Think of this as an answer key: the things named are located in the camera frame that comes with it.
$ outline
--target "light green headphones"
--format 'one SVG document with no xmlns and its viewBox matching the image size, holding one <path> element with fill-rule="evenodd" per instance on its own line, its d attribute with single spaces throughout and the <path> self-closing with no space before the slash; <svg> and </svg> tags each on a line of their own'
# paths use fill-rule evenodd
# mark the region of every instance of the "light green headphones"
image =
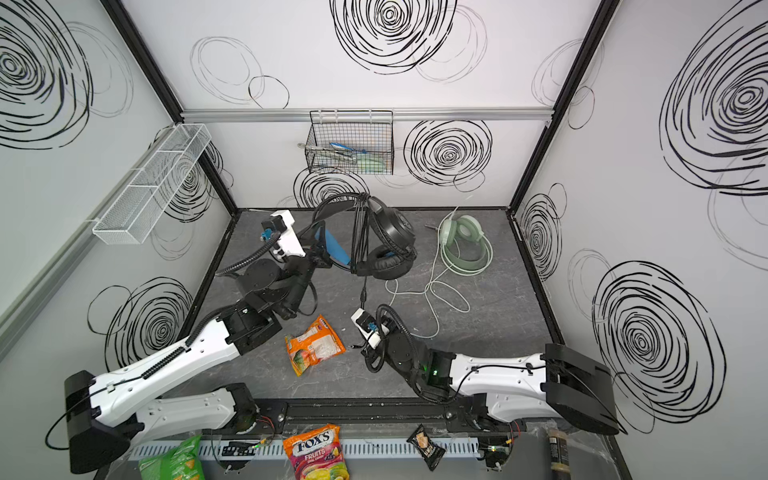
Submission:
<svg viewBox="0 0 768 480">
<path fill-rule="evenodd" d="M 477 260 L 464 260 L 454 255 L 449 247 L 457 235 L 468 242 L 481 243 L 484 247 L 482 256 Z M 491 242 L 485 238 L 480 222 L 470 215 L 462 215 L 457 220 L 453 220 L 452 215 L 446 217 L 440 224 L 438 239 L 443 263 L 457 275 L 472 276 L 482 273 L 493 260 Z"/>
</svg>

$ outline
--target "metal rail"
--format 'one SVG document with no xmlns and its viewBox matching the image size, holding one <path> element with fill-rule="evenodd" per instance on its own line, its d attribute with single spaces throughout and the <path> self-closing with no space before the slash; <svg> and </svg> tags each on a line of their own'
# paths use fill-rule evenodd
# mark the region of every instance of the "metal rail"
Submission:
<svg viewBox="0 0 768 480">
<path fill-rule="evenodd" d="M 168 138 L 173 129 L 165 132 L 145 151 L 134 166 L 129 169 L 117 185 L 91 212 L 89 219 L 99 218 L 120 196 L 131 182 L 139 168 Z M 15 343 L 31 325 L 32 320 L 48 305 L 48 302 L 64 284 L 74 269 L 85 258 L 96 243 L 100 243 L 91 228 L 93 223 L 86 220 L 67 239 L 40 273 L 22 290 L 10 307 L 0 314 L 0 361 L 8 355 Z"/>
<path fill-rule="evenodd" d="M 549 107 L 485 107 L 485 108 L 224 108 L 185 110 L 181 116 L 187 123 L 226 122 L 309 122 L 311 111 L 323 111 L 323 118 L 334 121 L 376 120 L 381 111 L 391 111 L 394 121 L 427 120 L 540 120 L 549 121 L 553 110 Z"/>
</svg>

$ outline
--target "blue handle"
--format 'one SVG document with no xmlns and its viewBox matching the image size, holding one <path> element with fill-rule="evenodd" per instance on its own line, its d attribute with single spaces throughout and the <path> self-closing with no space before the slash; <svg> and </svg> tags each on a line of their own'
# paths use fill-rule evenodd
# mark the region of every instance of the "blue handle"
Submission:
<svg viewBox="0 0 768 480">
<path fill-rule="evenodd" d="M 320 239 L 320 230 L 317 230 L 317 233 L 315 233 L 315 240 Z M 333 238 L 333 235 L 326 230 L 326 248 L 328 249 L 328 254 L 337 262 L 341 263 L 342 265 L 349 265 L 349 255 L 347 255 L 346 251 L 339 245 L 339 242 L 336 241 L 335 238 Z"/>
</svg>

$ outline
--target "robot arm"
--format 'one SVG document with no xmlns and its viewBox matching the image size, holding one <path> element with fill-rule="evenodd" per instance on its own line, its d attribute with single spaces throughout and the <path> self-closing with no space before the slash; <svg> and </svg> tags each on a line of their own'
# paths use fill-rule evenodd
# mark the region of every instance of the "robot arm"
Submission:
<svg viewBox="0 0 768 480">
<path fill-rule="evenodd" d="M 248 430 L 258 408 L 245 384 L 178 399 L 158 396 L 212 366 L 257 348 L 278 333 L 277 316 L 296 316 L 315 269 L 331 266 L 323 225 L 300 240 L 288 210 L 273 214 L 265 231 L 279 233 L 271 243 L 284 268 L 252 256 L 237 278 L 243 299 L 209 314 L 185 339 L 113 372 L 81 371 L 65 381 L 70 469 L 91 472 L 108 465 L 131 446 L 195 429 Z"/>
<path fill-rule="evenodd" d="M 544 353 L 510 359 L 477 358 L 430 349 L 387 305 L 376 316 L 358 309 L 352 319 L 366 339 L 362 354 L 369 369 L 386 362 L 427 401 L 474 397 L 483 405 L 477 416 L 496 422 L 562 417 L 589 432 L 619 432 L 610 370 L 566 346 L 550 343 Z"/>
</svg>

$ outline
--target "white cable tray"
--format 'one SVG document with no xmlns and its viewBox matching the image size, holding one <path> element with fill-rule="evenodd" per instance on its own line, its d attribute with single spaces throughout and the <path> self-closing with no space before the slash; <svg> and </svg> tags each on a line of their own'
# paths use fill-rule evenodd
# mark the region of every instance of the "white cable tray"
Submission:
<svg viewBox="0 0 768 480">
<path fill-rule="evenodd" d="M 344 458 L 421 458 L 419 452 L 407 439 L 342 439 L 341 448 Z M 478 440 L 474 437 L 437 438 L 434 443 L 445 449 L 446 458 L 478 458 Z M 258 448 L 253 455 L 228 456 L 222 455 L 223 448 L 230 440 L 214 440 L 213 448 L 208 439 L 200 440 L 197 455 L 202 460 L 287 460 L 283 443 L 280 440 L 272 442 L 268 447 Z M 181 440 L 155 440 L 139 445 L 131 452 L 129 460 L 137 462 L 143 458 L 163 455 L 170 449 L 178 447 Z"/>
</svg>

